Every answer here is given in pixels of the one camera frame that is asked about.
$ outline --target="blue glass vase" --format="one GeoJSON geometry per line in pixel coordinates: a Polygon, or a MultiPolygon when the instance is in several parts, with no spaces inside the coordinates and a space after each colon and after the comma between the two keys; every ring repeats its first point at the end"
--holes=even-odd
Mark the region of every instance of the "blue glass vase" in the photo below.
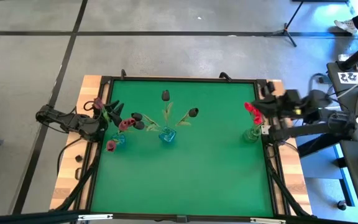
{"type": "Polygon", "coordinates": [[[113,139],[117,140],[116,141],[117,146],[121,146],[121,145],[125,144],[125,135],[122,133],[113,134],[111,136],[111,140],[113,140],[113,139]]]}
{"type": "Polygon", "coordinates": [[[164,127],[158,137],[165,142],[172,142],[175,139],[177,132],[174,129],[164,127]]]}

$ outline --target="black flower bud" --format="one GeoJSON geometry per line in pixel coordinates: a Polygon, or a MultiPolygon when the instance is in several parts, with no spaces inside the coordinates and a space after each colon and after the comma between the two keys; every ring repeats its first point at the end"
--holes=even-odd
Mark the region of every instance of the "black flower bud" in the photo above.
{"type": "Polygon", "coordinates": [[[191,118],[195,118],[198,114],[198,108],[193,108],[193,109],[189,110],[188,114],[191,118]]]}
{"type": "Polygon", "coordinates": [[[143,116],[140,113],[132,113],[131,117],[134,118],[136,121],[141,121],[143,116]]]}
{"type": "Polygon", "coordinates": [[[169,101],[169,91],[168,90],[163,91],[161,98],[163,101],[169,101]]]}
{"type": "Polygon", "coordinates": [[[144,129],[144,123],[143,121],[136,121],[134,128],[138,129],[138,130],[142,130],[144,129]]]}

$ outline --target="white sneaker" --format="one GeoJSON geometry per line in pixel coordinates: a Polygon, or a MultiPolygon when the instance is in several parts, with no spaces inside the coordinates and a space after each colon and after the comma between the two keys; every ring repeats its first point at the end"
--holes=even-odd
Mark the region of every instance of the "white sneaker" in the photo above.
{"type": "Polygon", "coordinates": [[[339,28],[341,28],[342,30],[349,32],[351,34],[355,34],[357,32],[356,27],[354,26],[353,20],[348,20],[348,21],[334,21],[335,25],[339,28]]]}

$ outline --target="green table surface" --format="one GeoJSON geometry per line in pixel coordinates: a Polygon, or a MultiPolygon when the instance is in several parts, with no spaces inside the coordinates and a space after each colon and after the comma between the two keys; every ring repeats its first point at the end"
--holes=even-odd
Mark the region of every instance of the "green table surface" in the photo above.
{"type": "Polygon", "coordinates": [[[126,144],[105,150],[116,133],[104,137],[91,205],[92,212],[272,217],[262,142],[246,143],[252,126],[244,102],[255,100],[246,83],[114,81],[111,101],[125,103],[123,119],[146,114],[164,126],[161,100],[169,90],[173,102],[168,125],[173,142],[158,132],[131,129],[126,144]],[[200,112],[175,124],[191,108],[200,112]]]}

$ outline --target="black stand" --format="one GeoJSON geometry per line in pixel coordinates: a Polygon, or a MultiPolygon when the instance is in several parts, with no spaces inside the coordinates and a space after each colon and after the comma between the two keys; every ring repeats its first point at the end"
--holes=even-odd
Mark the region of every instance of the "black stand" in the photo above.
{"type": "Polygon", "coordinates": [[[285,23],[285,24],[284,24],[284,29],[278,30],[278,31],[276,31],[276,32],[272,32],[271,34],[266,35],[266,37],[271,37],[271,36],[278,35],[278,34],[285,35],[285,36],[287,36],[287,37],[291,40],[293,46],[296,47],[296,43],[295,43],[295,41],[292,39],[291,34],[288,32],[288,28],[289,28],[289,26],[291,25],[291,22],[292,22],[293,18],[296,16],[296,14],[298,13],[299,9],[301,8],[302,4],[303,4],[303,1],[301,2],[301,4],[299,4],[298,9],[296,9],[296,11],[295,11],[295,13],[292,15],[290,21],[289,21],[288,23],[285,23]]]}

